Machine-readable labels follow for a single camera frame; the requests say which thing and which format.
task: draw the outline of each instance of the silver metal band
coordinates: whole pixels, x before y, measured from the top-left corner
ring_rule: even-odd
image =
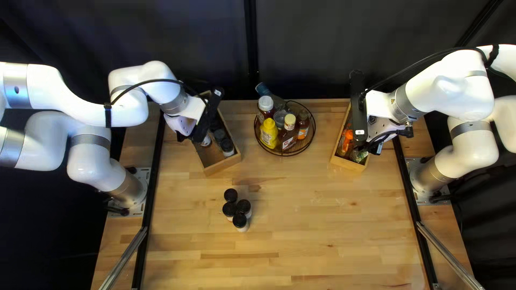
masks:
[[[22,153],[25,134],[7,129],[4,144],[0,151],[0,166],[14,167]]]
[[[111,91],[111,93],[109,93],[109,96],[112,96],[114,93],[116,93],[116,92],[118,92],[118,91],[123,91],[123,90],[127,89],[127,88],[128,88],[128,87],[130,87],[130,86],[131,86],[131,85],[118,86],[118,87],[114,88],[114,89]],[[141,92],[142,94],[147,95],[147,94],[145,93],[145,91],[144,91],[142,88],[140,88],[140,87],[136,87],[136,88],[134,88],[133,90],[137,90],[137,91]]]
[[[70,140],[70,147],[79,144],[96,144],[106,148],[109,151],[109,147],[111,146],[111,142],[99,135],[94,134],[81,134],[73,136]]]
[[[459,276],[459,278],[473,290],[484,290],[482,285],[464,268],[455,256],[444,246],[443,243],[420,221],[416,222],[417,230],[431,242],[432,245],[437,249],[439,254],[448,262],[453,271]]]
[[[32,109],[27,90],[27,64],[4,64],[4,91],[13,109]]]
[[[166,104],[160,104],[159,108],[164,113],[168,115],[173,115],[184,110],[186,108],[186,105],[188,105],[188,95],[186,94],[185,89],[181,87],[178,96],[174,100]]]
[[[419,117],[424,116],[427,112],[416,109],[412,103],[410,103],[405,91],[407,83],[396,89],[391,93],[389,101],[393,109],[394,117],[400,122],[414,121]]]
[[[138,203],[137,201],[144,191],[141,182],[126,170],[122,184],[117,189],[108,191],[107,194],[130,207],[130,205]]]
[[[485,76],[487,77],[487,72],[485,71],[468,71],[466,77],[470,76]]]
[[[420,185],[422,190],[425,191],[422,192],[424,194],[431,194],[455,180],[455,178],[443,175],[437,169],[435,156],[427,161],[421,170],[414,172],[414,175],[411,174],[410,178],[414,179],[413,184],[417,183]]]
[[[460,125],[453,127],[450,130],[450,136],[453,140],[455,137],[459,136],[460,134],[463,134],[463,133],[466,133],[469,131],[477,131],[477,130],[493,131],[491,129],[491,125],[488,122],[484,122],[484,121],[466,122],[466,123],[462,123]]]

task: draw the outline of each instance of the metal base plate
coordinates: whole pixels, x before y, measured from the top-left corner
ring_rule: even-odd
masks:
[[[405,158],[405,164],[407,165],[407,170],[409,171],[409,176],[410,176],[411,170],[417,169],[417,168],[425,165],[424,163],[421,163],[421,159],[422,159],[421,157]],[[442,200],[442,201],[438,201],[435,203],[431,203],[429,201],[428,196],[418,195],[417,191],[414,188],[412,188],[412,192],[414,192],[414,197],[416,198],[417,205],[448,205],[448,204],[450,204],[449,200]],[[441,193],[441,195],[450,194],[450,191],[448,190],[447,185],[445,185],[445,186],[443,186],[443,188],[439,189],[439,192]]]
[[[150,179],[150,176],[151,176],[151,168],[150,167],[138,167],[138,168],[136,168],[136,173],[133,174],[133,175],[141,182],[141,184],[143,186],[143,192],[145,194],[147,194],[147,189],[149,187],[149,179]],[[137,205],[129,208],[129,215],[127,215],[127,216],[122,216],[122,215],[117,214],[117,213],[108,212],[107,213],[107,217],[110,217],[110,218],[142,217],[143,216],[143,212],[145,211],[145,201],[146,201],[146,198],[144,198]],[[108,202],[108,206],[120,207],[117,204],[116,200],[109,201]]]

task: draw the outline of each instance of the wood grain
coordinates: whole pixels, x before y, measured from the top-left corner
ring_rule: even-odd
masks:
[[[411,139],[400,137],[400,141],[405,157],[427,157],[435,155],[430,134],[428,133],[423,118],[414,123],[414,137]],[[425,226],[427,226],[462,265],[473,274],[452,206],[420,205],[417,208]],[[467,287],[462,280],[458,278],[457,274],[453,272],[437,250],[432,245],[429,246],[429,249],[437,280],[441,287],[444,290],[466,289]]]
[[[317,132],[291,157],[256,143],[256,102],[221,102],[242,161],[209,177],[166,129],[146,289],[426,288],[393,150],[362,174],[329,164],[348,101],[301,102]],[[252,203],[247,233],[221,213],[230,187]]]

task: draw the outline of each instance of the orange bottle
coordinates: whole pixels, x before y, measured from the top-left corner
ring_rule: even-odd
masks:
[[[345,129],[342,131],[341,140],[338,142],[337,154],[341,157],[346,155],[349,149],[349,143],[353,140],[353,130]]]

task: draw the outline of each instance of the black lid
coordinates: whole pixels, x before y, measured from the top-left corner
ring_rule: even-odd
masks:
[[[247,218],[246,218],[246,215],[244,215],[243,213],[236,213],[234,216],[233,216],[233,225],[237,228],[243,228],[245,227],[247,224]]]
[[[251,202],[249,202],[247,199],[241,199],[236,204],[236,211],[239,213],[248,213],[251,210]]]
[[[233,202],[226,202],[222,206],[222,213],[227,217],[232,217],[236,212],[236,205]]]
[[[233,143],[231,142],[231,140],[225,138],[224,140],[222,140],[220,142],[220,147],[222,148],[222,150],[224,150],[224,152],[231,152],[233,151]]]
[[[224,129],[217,129],[215,132],[213,132],[213,137],[215,137],[215,140],[222,141],[226,137]]]
[[[216,131],[217,129],[220,129],[222,128],[222,125],[220,124],[220,121],[217,119],[217,118],[214,118],[211,122],[211,124],[209,125],[209,129],[214,132]]]
[[[226,189],[224,199],[228,202],[235,202],[238,199],[238,193],[234,188]]]

